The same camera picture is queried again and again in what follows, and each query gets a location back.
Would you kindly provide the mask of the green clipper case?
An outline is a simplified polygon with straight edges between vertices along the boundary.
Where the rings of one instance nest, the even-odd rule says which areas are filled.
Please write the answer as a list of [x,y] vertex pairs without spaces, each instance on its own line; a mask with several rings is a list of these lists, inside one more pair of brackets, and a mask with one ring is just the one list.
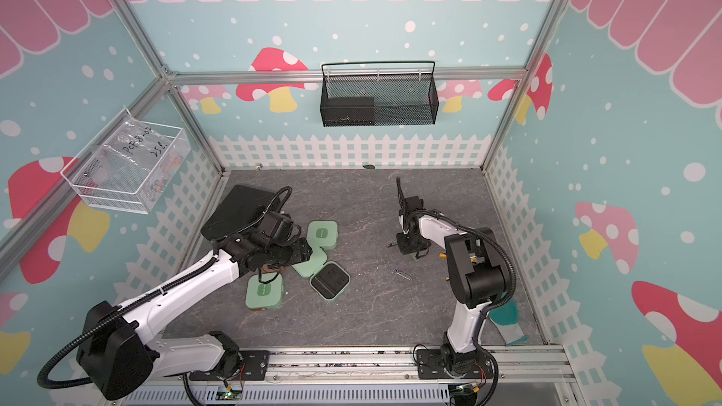
[[351,283],[351,276],[319,247],[312,246],[309,259],[294,264],[293,269],[326,302],[335,301]]
[[323,250],[334,250],[338,246],[340,232],[335,221],[312,221],[308,225],[308,243]]
[[285,296],[285,285],[280,273],[253,274],[246,287],[246,307],[251,310],[280,308]]

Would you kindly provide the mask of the brown clipper case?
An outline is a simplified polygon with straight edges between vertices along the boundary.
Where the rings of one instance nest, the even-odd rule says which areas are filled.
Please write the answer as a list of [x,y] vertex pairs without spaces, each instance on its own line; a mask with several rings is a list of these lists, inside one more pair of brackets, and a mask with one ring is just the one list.
[[261,267],[261,272],[263,272],[263,274],[281,273],[283,270],[291,266],[293,266],[291,262],[281,263],[276,261],[263,265],[263,267]]

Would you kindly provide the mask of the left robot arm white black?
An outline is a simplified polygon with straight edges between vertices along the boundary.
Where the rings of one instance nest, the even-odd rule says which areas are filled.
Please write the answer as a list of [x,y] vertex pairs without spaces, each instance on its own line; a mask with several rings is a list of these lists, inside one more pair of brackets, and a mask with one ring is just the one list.
[[86,316],[80,336],[39,370],[38,386],[68,389],[95,385],[107,400],[120,400],[147,381],[192,372],[222,381],[246,366],[238,344],[221,331],[195,338],[161,338],[182,313],[211,293],[264,268],[306,262],[312,249],[299,225],[267,212],[240,231],[212,241],[200,261],[150,291],[117,306],[103,301]]

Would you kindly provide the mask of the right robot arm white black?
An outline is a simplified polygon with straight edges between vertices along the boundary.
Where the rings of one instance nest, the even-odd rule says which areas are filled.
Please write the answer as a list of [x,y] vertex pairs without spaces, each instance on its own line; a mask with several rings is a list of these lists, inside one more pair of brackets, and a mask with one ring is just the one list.
[[400,253],[418,259],[433,244],[445,250],[456,306],[440,349],[444,370],[458,377],[491,366],[479,334],[489,313],[513,299],[517,276],[511,259],[488,227],[472,229],[442,212],[427,210],[420,197],[399,193],[399,205]]

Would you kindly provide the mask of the black plastic tool case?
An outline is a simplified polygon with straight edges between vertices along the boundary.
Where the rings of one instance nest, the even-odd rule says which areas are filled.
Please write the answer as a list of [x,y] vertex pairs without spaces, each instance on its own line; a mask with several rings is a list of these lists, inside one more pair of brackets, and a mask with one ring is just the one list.
[[201,228],[208,241],[257,227],[267,212],[277,212],[280,204],[276,193],[259,188],[235,185],[220,202]]

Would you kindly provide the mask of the green work glove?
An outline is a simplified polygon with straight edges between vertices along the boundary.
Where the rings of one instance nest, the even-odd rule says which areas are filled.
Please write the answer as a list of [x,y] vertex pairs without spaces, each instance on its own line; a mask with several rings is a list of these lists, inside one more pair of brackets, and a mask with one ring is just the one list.
[[519,323],[519,311],[515,300],[511,299],[504,306],[492,310],[488,317],[507,346],[518,345],[528,340]]

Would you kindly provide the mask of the black box in basket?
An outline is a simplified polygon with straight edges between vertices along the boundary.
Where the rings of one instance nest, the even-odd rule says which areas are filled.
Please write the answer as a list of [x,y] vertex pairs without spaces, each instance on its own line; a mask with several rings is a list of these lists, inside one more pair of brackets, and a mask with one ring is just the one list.
[[373,126],[374,99],[372,97],[322,99],[321,115],[325,127]]

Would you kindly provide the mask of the clear acrylic wall bin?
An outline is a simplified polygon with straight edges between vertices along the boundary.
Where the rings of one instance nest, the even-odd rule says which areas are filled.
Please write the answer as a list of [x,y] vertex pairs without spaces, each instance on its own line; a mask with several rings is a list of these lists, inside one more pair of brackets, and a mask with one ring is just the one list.
[[90,208],[149,214],[190,151],[181,127],[125,109],[60,174]]

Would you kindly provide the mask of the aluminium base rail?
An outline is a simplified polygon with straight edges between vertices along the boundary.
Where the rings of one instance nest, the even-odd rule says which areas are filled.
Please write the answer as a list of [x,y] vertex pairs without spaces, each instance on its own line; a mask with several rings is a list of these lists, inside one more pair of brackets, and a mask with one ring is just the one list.
[[[233,383],[290,385],[291,383],[422,383],[456,382],[439,361],[421,364],[424,348],[370,347],[277,347],[267,355],[246,351],[244,371]],[[563,383],[575,376],[563,348],[557,345],[489,346],[498,361],[500,383]]]

